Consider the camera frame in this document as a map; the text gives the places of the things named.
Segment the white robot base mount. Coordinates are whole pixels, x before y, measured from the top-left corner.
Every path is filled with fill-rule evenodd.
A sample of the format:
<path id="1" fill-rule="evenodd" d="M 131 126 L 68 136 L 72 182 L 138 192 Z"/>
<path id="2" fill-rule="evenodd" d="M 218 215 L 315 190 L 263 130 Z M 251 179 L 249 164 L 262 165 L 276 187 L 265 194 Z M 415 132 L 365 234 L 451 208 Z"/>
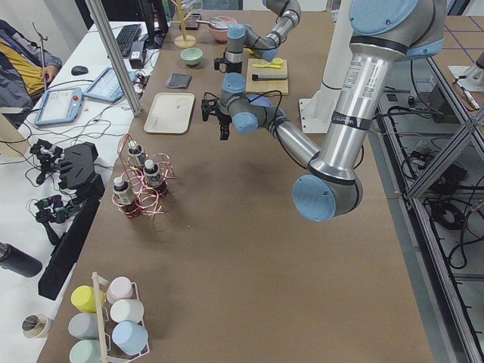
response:
<path id="1" fill-rule="evenodd" d="M 352 59 L 352 52 L 349 49 L 353 33 L 349 21 L 351 4 L 350 0 L 340 2 L 320 89 L 312 98 L 299 100 L 302 130 L 306 134 L 327 132 L 343 89 L 343 81 Z"/>

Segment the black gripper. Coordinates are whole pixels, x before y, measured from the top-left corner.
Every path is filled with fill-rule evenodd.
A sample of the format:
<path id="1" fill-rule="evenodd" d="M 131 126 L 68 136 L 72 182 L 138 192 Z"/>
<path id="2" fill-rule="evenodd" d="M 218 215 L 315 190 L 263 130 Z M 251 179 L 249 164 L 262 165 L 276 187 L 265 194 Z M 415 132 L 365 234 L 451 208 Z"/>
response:
<path id="1" fill-rule="evenodd" d="M 219 108 L 219 97 L 211 92 L 204 92 L 201 101 L 202 120 L 207 122 L 209 116 L 215 116 L 220 124 L 220 140 L 227 141 L 230 136 L 231 117 Z"/>
<path id="2" fill-rule="evenodd" d="M 225 53 L 223 57 L 217 57 L 213 60 L 214 70 L 221 73 L 242 73 L 242 54 Z"/>

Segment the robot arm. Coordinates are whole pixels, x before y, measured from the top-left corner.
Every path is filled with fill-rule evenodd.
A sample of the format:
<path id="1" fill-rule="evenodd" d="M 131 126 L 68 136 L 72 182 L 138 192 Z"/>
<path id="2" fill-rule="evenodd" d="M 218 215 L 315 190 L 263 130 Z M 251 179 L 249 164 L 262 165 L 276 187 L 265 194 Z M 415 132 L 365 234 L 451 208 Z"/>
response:
<path id="1" fill-rule="evenodd" d="M 202 117 L 215 116 L 221 139 L 231 130 L 243 135 L 267 129 L 295 161 L 307 170 L 293 186 L 293 203 L 299 214 L 323 222 L 353 211 L 363 191 L 355 162 L 382 95 L 388 72 L 399 61 L 431 57 L 442 49 L 444 1 L 353 1 L 348 21 L 352 31 L 352 59 L 342 91 L 330 118 L 322 146 L 316 145 L 286 117 L 280 107 L 259 106 L 248 98 L 241 73 L 242 51 L 254 51 L 270 61 L 289 31 L 301 18 L 296 1 L 267 1 L 278 15 L 267 36 L 251 26 L 236 23 L 228 28 L 224 62 L 227 73 L 222 90 L 204 98 Z"/>
<path id="2" fill-rule="evenodd" d="M 264 61 L 273 61 L 276 58 L 278 48 L 289 31 L 299 24 L 301 7 L 297 0 L 263 0 L 262 3 L 277 14 L 276 25 L 265 36 L 261 36 L 249 24 L 230 23 L 226 49 L 223 57 L 214 59 L 214 70 L 221 73 L 242 73 L 245 48 L 252 50 Z"/>

